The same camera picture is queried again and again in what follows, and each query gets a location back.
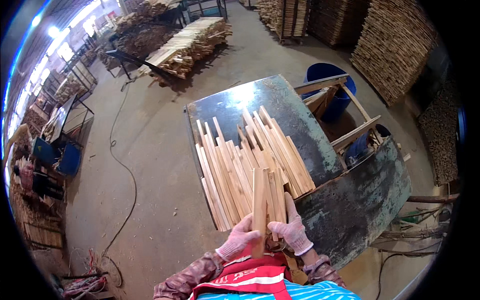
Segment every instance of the concrete floor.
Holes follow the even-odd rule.
[[[117,143],[112,152],[133,172],[138,197],[131,218],[108,251],[123,274],[123,287],[114,289],[118,299],[150,299],[155,284],[218,247],[228,236],[215,231],[203,198],[182,108],[237,82],[281,73],[292,85],[298,85],[310,65],[337,65],[352,76],[357,97],[367,112],[382,115],[382,124],[402,144],[402,152],[411,154],[407,166],[413,194],[432,194],[427,152],[404,104],[387,109],[351,67],[348,53],[331,50],[311,37],[303,46],[280,46],[259,21],[258,13],[247,11],[237,2],[228,2],[227,7],[233,30],[228,47],[195,74],[192,85],[183,92],[157,85],[147,88],[149,77],[130,84],[128,93],[121,92],[125,75],[112,78],[99,61],[91,67],[99,84],[85,103],[95,112],[95,118],[81,169],[68,188],[66,236],[75,273],[83,273],[88,249],[100,254],[130,211],[133,181],[109,152],[110,129],[127,97],[113,130],[112,139]],[[357,123],[362,122],[353,104],[347,111]],[[428,260],[389,260],[380,298],[396,295]],[[341,273],[354,292],[372,299],[378,289],[379,268],[379,254],[368,249]]]

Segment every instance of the patterned sleeve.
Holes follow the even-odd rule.
[[[311,284],[329,280],[338,284],[339,287],[347,288],[342,277],[331,266],[330,259],[325,254],[319,255],[315,264],[304,266],[303,271],[307,274]]]
[[[154,287],[153,299],[185,300],[190,296],[194,287],[217,278],[222,271],[223,260],[220,256],[207,252],[183,271],[157,284]]]

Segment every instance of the work glove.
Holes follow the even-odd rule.
[[[232,229],[227,241],[220,248],[215,249],[224,261],[231,261],[245,249],[249,241],[261,237],[259,230],[252,231],[252,216],[253,214],[246,215]]]
[[[300,256],[310,250],[313,243],[307,238],[301,216],[295,208],[292,196],[287,192],[285,192],[285,205],[288,213],[288,224],[270,222],[267,226],[272,232],[283,235],[285,242],[295,251],[295,255]]]

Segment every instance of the blue bucket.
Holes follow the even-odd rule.
[[[303,82],[307,83],[310,81],[342,75],[345,73],[346,72],[344,70],[335,65],[320,62],[308,67],[307,74],[305,75],[305,79],[303,80]],[[356,94],[357,88],[355,86],[355,83],[353,82],[353,79],[350,76],[347,77],[345,86],[348,87],[352,94]],[[318,90],[303,94],[302,99],[308,98],[316,93],[318,93]],[[337,121],[342,115],[342,113],[345,111],[349,103],[350,97],[347,95],[347,93],[345,93],[343,89],[339,89],[335,93],[335,96],[333,97],[332,101],[325,110],[325,113],[320,119],[325,123],[332,123]]]

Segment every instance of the electrical cable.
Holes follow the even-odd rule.
[[[119,117],[119,114],[121,112],[121,109],[123,108],[123,105],[125,104],[125,100],[127,99],[127,96],[128,96],[128,91],[130,89],[130,85],[127,85],[127,91],[125,92],[125,97],[123,98],[123,101],[120,105],[120,108],[119,108],[119,111],[117,112],[117,115],[115,117],[115,120],[113,121],[113,124],[112,124],[112,128],[110,130],[110,154],[112,155],[113,159],[115,159],[119,164],[121,164],[125,169],[127,169],[127,171],[130,173],[130,176],[132,177],[132,180],[133,180],[133,187],[134,187],[134,190],[135,190],[135,197],[133,199],[133,204],[132,204],[132,208],[130,209],[130,212],[128,213],[127,217],[125,218],[125,220],[123,221],[123,224],[121,225],[121,227],[119,228],[119,230],[117,231],[117,233],[115,234],[115,236],[112,238],[112,240],[110,241],[110,243],[108,243],[108,246],[105,248],[105,250],[103,250],[102,254],[100,255],[100,257],[104,257],[105,254],[107,254],[107,251],[108,249],[110,248],[110,246],[113,244],[113,242],[115,241],[115,239],[117,238],[117,236],[120,234],[120,232],[122,231],[123,227],[125,226],[125,224],[127,223],[128,219],[130,218],[130,216],[132,215],[132,212],[133,212],[133,209],[135,208],[135,205],[137,204],[137,181],[135,180],[135,176],[133,175],[132,171],[130,171],[130,169],[124,165],[121,161],[118,160],[118,158],[115,157],[115,155],[113,155],[113,152],[112,152],[112,148],[115,147],[115,145],[117,144],[117,141],[116,140],[112,140],[112,133],[113,133],[113,128],[115,127],[115,123],[117,122],[117,119]]]
[[[414,255],[411,255],[409,253],[414,253],[414,252],[417,252],[417,251],[420,251],[420,250],[425,250],[427,248],[430,248],[432,246],[435,246],[436,244],[439,244],[441,243],[442,241],[438,241],[428,247],[424,247],[424,248],[420,248],[420,249],[416,249],[416,250],[412,250],[412,251],[409,251],[409,252],[405,252],[405,253],[395,253],[395,254],[392,254],[390,256],[388,256],[387,258],[385,258],[385,260],[382,262],[382,264],[380,265],[380,273],[378,275],[378,294],[377,294],[377,297],[375,298],[375,300],[378,300],[378,298],[380,297],[380,293],[382,292],[382,271],[384,269],[384,265],[385,263],[387,262],[387,260],[390,258],[390,257],[394,257],[394,256],[398,256],[398,255],[402,255],[402,256],[406,256],[406,257],[423,257],[423,256],[427,256],[427,255],[432,255],[432,254],[435,254],[436,252],[434,253],[426,253],[426,254],[414,254]]]

